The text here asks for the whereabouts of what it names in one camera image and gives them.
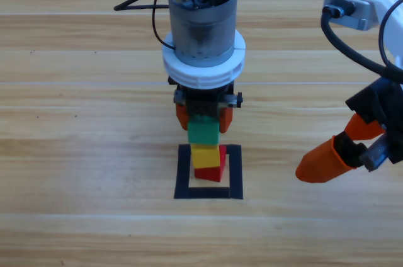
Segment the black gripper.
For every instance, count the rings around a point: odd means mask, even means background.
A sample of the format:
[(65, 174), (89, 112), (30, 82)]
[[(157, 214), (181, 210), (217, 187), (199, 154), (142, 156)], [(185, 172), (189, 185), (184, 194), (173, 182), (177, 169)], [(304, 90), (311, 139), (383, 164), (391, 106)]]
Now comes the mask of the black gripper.
[[(306, 153), (295, 175), (303, 182), (326, 183), (364, 165), (369, 172), (389, 160), (402, 161), (402, 87), (379, 78), (354, 96), (346, 105), (355, 114), (344, 128), (345, 133)], [(356, 140), (376, 139), (366, 147)]]
[(171, 76), (167, 81), (169, 85), (176, 85), (173, 101), (176, 116), (185, 131), (188, 130), (189, 116), (219, 116), (219, 130), (224, 134), (232, 122), (234, 108), (240, 108), (243, 103), (242, 93), (234, 92), (234, 81), (214, 89), (186, 87)]

